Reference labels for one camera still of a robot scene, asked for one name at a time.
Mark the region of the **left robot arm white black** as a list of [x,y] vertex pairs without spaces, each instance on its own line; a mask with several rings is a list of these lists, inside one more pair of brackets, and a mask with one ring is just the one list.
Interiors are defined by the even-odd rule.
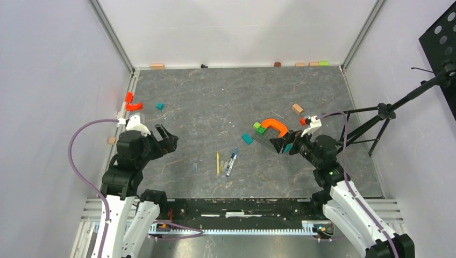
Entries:
[[93,257],[137,257],[150,226],[169,212],[166,193],[145,190],[139,195],[136,213],[130,225],[127,220],[138,197],[143,169],[155,159],[172,153],[178,137],[161,124],[155,126],[162,137],[157,140],[145,125],[135,126],[119,135],[117,153],[102,177],[102,215]]

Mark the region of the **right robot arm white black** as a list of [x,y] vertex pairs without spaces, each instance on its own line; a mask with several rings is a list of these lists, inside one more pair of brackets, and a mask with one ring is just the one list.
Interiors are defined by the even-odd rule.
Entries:
[[313,175],[322,188],[311,197],[310,211],[317,219],[329,219],[349,239],[361,257],[415,257],[415,244],[406,233],[399,234],[378,216],[359,194],[337,160],[340,142],[328,135],[290,131],[269,140],[282,154],[299,154],[314,166]]

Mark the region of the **blue white pen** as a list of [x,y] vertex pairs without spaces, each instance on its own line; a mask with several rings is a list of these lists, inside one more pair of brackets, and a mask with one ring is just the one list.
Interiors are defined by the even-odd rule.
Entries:
[[233,153],[229,159],[229,162],[228,162],[228,165],[225,169],[225,176],[226,177],[229,177],[230,176],[230,173],[231,173],[231,170],[232,170],[232,167],[233,167],[233,164],[235,162],[235,159],[237,157],[237,151],[238,151],[238,147],[235,147],[234,150],[233,150]]

